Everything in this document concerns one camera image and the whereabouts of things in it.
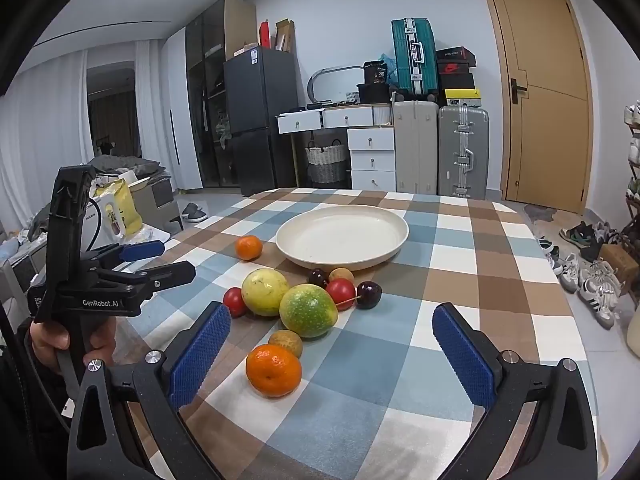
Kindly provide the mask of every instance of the gray suitcase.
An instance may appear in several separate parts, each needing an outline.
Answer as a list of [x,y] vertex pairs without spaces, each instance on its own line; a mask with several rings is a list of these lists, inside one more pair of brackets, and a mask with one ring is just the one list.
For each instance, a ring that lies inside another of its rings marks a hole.
[[445,106],[438,114],[438,194],[484,200],[489,168],[489,114],[482,108]]
[[435,195],[438,189],[438,105],[424,101],[394,104],[396,189]]

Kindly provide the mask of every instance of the teal suitcase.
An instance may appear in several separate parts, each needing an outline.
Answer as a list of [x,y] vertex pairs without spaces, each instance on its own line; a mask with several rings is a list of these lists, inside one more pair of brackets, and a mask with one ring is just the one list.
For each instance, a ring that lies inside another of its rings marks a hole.
[[436,44],[429,20],[405,18],[393,20],[391,29],[396,48],[399,87],[411,94],[437,101],[438,62]]

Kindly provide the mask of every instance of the cherry stem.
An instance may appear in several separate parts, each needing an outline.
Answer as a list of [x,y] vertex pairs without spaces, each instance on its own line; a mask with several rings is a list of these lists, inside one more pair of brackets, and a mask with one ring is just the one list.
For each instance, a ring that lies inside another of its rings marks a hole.
[[350,301],[359,300],[361,297],[362,296],[356,296],[355,298],[351,298],[350,300],[341,301],[340,303],[336,303],[335,306],[341,306],[341,305],[344,305],[345,303],[349,303]]

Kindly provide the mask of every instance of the white wardrobe door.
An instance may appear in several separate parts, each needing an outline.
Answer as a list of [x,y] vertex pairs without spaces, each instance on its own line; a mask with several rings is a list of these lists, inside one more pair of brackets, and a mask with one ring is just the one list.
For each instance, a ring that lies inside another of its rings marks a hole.
[[166,57],[170,103],[168,126],[170,134],[175,139],[176,164],[180,168],[180,175],[177,176],[176,181],[180,189],[201,189],[202,180],[193,143],[189,112],[184,28],[166,40],[162,54],[163,59]]

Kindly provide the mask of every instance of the dark cherry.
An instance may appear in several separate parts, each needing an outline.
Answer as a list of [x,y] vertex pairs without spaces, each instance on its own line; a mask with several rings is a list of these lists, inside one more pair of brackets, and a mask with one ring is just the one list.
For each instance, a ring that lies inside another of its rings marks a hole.
[[358,308],[369,310],[375,307],[382,298],[382,287],[375,282],[362,282],[356,289]]
[[309,273],[306,282],[326,288],[329,285],[329,276],[322,269],[314,269]]

